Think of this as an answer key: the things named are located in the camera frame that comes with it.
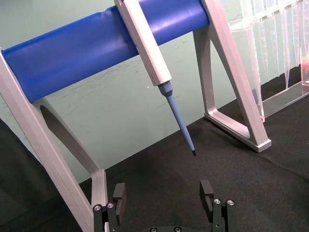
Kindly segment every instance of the blue foam roller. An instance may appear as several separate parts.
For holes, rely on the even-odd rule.
[[[200,0],[140,5],[159,45],[209,25]],[[115,6],[2,53],[30,102],[138,54]]]

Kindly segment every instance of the blue cylinder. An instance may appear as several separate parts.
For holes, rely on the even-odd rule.
[[[209,24],[200,0],[140,0],[140,5],[158,45]],[[2,53],[30,102],[138,54],[115,6]]]

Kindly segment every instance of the blue pipette tip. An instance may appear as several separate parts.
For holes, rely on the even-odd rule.
[[[179,108],[177,106],[177,103],[173,97],[173,87],[170,83],[170,81],[167,81],[163,84],[160,84],[158,85],[159,87],[159,90],[161,92],[161,94],[166,97],[166,99],[168,100],[169,102],[169,106],[176,118],[176,121],[180,127],[180,130],[182,131],[189,147],[190,147],[190,150],[192,151],[193,155],[196,156],[197,154],[195,153],[195,148],[194,148],[194,145],[193,145],[193,142],[192,142],[192,139],[191,139],[191,136],[189,134],[189,131],[183,121],[183,118],[182,118],[182,115],[179,111]]]

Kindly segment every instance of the metal leg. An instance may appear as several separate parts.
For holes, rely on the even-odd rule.
[[[57,119],[57,116],[51,113],[53,110],[49,104],[41,101],[32,105],[27,100],[1,52],[0,93],[82,230],[93,232],[92,207],[55,145],[51,131],[64,142],[91,174],[93,204],[107,203],[105,172],[91,160],[59,117]]]
[[[205,117],[261,152],[271,146],[259,115],[225,12],[217,0],[202,0],[210,25],[194,31],[197,62],[202,85]],[[215,107],[211,75],[211,41],[225,67],[247,126],[220,113]]]

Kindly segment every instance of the black fabric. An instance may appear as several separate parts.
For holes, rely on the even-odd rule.
[[[280,87],[276,80],[273,88]],[[189,126],[196,157],[178,131],[109,168],[110,199],[115,184],[126,183],[119,231],[182,225],[210,232],[198,195],[200,179],[211,182],[217,197],[235,201],[240,232],[309,231],[308,106],[306,97],[267,118],[272,147],[260,154],[202,118]],[[235,101],[220,111],[242,121]],[[90,197],[89,180],[82,188]],[[81,230],[56,196],[2,225],[0,231]]]
[[[0,119],[0,225],[58,192],[45,169]]]

